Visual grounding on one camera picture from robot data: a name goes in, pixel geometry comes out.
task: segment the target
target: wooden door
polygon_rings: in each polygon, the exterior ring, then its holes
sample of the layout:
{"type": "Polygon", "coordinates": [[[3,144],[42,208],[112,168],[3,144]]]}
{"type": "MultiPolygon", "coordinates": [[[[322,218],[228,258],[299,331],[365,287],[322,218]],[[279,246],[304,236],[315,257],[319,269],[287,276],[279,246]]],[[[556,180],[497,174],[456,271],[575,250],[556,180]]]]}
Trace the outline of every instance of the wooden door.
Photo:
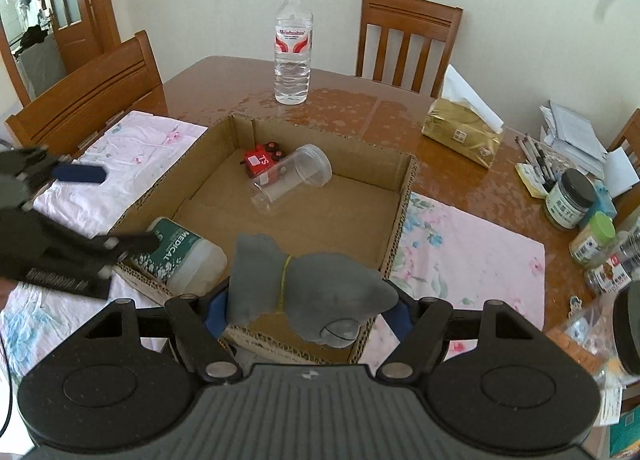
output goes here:
{"type": "Polygon", "coordinates": [[[88,0],[45,0],[68,73],[102,53],[89,15],[88,0]]]}

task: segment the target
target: green lid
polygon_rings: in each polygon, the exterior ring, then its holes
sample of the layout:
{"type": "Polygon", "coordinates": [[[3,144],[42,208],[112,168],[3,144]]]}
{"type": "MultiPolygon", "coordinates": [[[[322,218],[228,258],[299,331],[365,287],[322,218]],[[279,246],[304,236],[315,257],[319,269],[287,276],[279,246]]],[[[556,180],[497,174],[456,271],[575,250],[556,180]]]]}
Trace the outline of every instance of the green lid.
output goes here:
{"type": "Polygon", "coordinates": [[[599,243],[608,242],[616,236],[616,230],[613,227],[613,222],[602,211],[596,211],[589,220],[589,226],[593,231],[593,236],[596,237],[599,243]]]}

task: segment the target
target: white bottle with green label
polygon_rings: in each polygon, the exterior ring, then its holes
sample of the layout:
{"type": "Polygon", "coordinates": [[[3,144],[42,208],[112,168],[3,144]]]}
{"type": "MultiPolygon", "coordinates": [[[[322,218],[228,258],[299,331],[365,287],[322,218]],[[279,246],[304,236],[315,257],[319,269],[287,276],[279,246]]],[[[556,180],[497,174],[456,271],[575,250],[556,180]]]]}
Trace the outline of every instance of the white bottle with green label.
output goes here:
{"type": "Polygon", "coordinates": [[[226,254],[217,245],[198,236],[169,218],[156,218],[149,226],[160,238],[160,246],[133,261],[176,296],[203,296],[226,268],[226,254]]]}

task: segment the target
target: yellow band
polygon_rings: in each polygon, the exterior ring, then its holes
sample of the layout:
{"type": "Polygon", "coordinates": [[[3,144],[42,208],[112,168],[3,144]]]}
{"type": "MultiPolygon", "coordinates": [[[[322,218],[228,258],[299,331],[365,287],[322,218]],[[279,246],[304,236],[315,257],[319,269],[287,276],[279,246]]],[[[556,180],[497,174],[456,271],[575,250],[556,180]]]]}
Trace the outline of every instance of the yellow band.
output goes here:
{"type": "Polygon", "coordinates": [[[287,267],[289,266],[290,261],[291,255],[287,256],[287,259],[284,262],[284,267],[282,268],[282,279],[280,280],[280,295],[278,296],[278,306],[276,307],[276,312],[284,312],[284,280],[287,276],[287,267]]]}

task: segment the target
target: door frame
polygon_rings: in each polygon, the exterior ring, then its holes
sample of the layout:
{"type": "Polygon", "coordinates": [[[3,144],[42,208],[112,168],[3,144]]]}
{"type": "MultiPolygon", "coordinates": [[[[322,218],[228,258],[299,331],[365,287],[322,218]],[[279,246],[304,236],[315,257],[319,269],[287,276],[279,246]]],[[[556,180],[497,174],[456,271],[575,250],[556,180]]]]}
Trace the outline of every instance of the door frame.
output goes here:
{"type": "MultiPolygon", "coordinates": [[[[120,34],[118,33],[111,0],[90,0],[89,13],[90,21],[102,52],[107,52],[120,44],[120,34]]],[[[26,106],[31,102],[31,99],[18,72],[14,56],[11,54],[9,42],[2,25],[2,18],[0,18],[0,29],[2,30],[0,33],[0,55],[2,55],[2,61],[14,85],[18,99],[20,99],[22,106],[26,106]]]]}

